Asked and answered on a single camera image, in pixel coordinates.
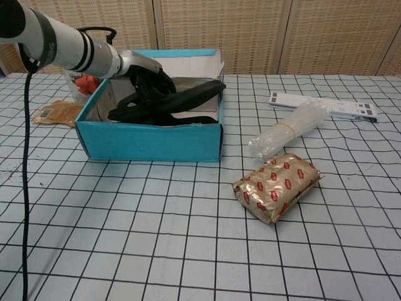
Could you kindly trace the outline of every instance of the table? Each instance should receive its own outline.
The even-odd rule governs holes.
[[[401,78],[226,75],[220,163],[88,160],[64,125],[32,124],[30,300],[400,300]],[[21,298],[24,75],[0,82],[0,296]],[[374,103],[380,122],[328,118],[285,151],[322,171],[275,226],[235,199],[247,142],[289,114],[273,92]],[[31,113],[71,100],[35,75]],[[131,181],[137,193],[120,190]]]

